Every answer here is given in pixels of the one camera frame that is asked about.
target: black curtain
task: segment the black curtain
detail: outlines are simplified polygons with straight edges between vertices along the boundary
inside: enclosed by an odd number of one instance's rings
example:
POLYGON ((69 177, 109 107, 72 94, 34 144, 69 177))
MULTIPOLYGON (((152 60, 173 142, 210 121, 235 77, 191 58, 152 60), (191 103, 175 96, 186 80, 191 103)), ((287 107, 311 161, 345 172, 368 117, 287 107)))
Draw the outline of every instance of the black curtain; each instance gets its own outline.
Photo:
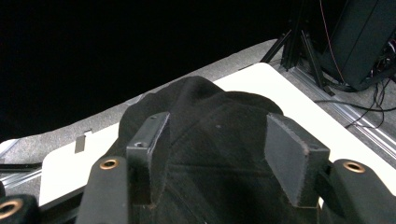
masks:
POLYGON ((0 141, 51 131, 277 38, 287 1, 0 3, 0 141))

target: tripod leg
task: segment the tripod leg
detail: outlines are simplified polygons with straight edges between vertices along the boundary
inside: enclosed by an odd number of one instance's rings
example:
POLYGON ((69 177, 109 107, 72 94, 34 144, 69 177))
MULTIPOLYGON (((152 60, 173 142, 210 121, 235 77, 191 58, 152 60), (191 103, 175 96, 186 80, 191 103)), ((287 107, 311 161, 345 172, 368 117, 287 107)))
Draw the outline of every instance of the tripod leg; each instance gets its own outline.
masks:
POLYGON ((317 85, 324 90, 324 77, 321 71, 320 63, 318 61, 317 55, 315 53, 314 47, 311 43, 311 38, 308 33, 302 31, 301 39, 303 40, 303 46, 305 50, 306 57, 308 58, 309 65, 311 66, 311 70, 317 85))
POLYGON ((262 60, 260 61, 261 63, 269 63, 271 60, 274 58, 276 53, 282 48, 282 46, 285 44, 285 42, 289 39, 290 37, 290 31, 288 31, 287 34, 283 34, 276 42, 275 44, 268 50, 268 52, 264 55, 262 60))

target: black stand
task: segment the black stand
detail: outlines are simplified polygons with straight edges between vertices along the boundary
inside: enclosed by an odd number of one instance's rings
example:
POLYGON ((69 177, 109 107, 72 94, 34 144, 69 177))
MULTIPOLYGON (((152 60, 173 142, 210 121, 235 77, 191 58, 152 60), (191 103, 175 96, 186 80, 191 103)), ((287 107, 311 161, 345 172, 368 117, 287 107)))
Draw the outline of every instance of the black stand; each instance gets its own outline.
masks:
POLYGON ((285 46, 282 54, 281 64, 286 69, 290 69, 294 67, 299 61, 301 49, 303 47, 305 55, 309 61, 309 65, 312 69, 312 75, 318 87, 330 95, 333 95, 329 87, 326 85, 320 63, 311 42, 311 38, 309 33, 306 31, 306 27, 309 22, 308 15, 310 6, 312 6, 312 0, 296 0, 293 2, 292 8, 297 8, 297 10, 293 10, 290 15, 291 29, 275 42, 275 44, 262 58, 261 63, 269 63, 280 50, 280 48, 285 46))

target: white table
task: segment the white table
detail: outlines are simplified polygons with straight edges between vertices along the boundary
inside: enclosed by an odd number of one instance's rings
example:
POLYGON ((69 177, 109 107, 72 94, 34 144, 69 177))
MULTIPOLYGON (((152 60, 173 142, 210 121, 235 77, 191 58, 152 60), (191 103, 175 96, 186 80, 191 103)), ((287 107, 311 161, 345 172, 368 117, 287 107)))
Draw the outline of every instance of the white table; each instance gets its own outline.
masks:
MULTIPOLYGON (((331 150, 330 161, 350 159, 370 166, 396 195, 396 170, 378 157, 274 68, 257 63, 215 81, 225 91, 263 95, 279 105, 331 150)), ((118 124, 86 137, 85 150, 75 154, 75 143, 52 151, 43 161, 39 203, 48 203, 84 186, 92 165, 103 156, 118 136, 118 124)))

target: red wire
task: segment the red wire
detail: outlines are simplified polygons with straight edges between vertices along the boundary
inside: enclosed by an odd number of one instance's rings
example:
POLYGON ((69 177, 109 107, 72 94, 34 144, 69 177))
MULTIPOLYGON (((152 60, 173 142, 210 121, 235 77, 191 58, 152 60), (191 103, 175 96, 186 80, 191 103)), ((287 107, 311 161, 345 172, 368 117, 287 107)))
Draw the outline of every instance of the red wire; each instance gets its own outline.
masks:
POLYGON ((334 58, 334 54, 332 53, 332 44, 330 43, 329 33, 327 32, 327 25, 326 25, 326 20, 324 19, 323 6, 321 4, 321 0, 319 0, 319 2, 320 2, 320 11, 321 11, 322 18, 323 18, 324 30, 326 31, 327 42, 329 43, 330 54, 332 55, 332 60, 334 61, 335 67, 337 68, 337 71, 338 71, 338 74, 340 74, 341 79, 343 80, 343 82, 345 82, 343 75, 341 74, 340 68, 338 68, 337 61, 334 58))

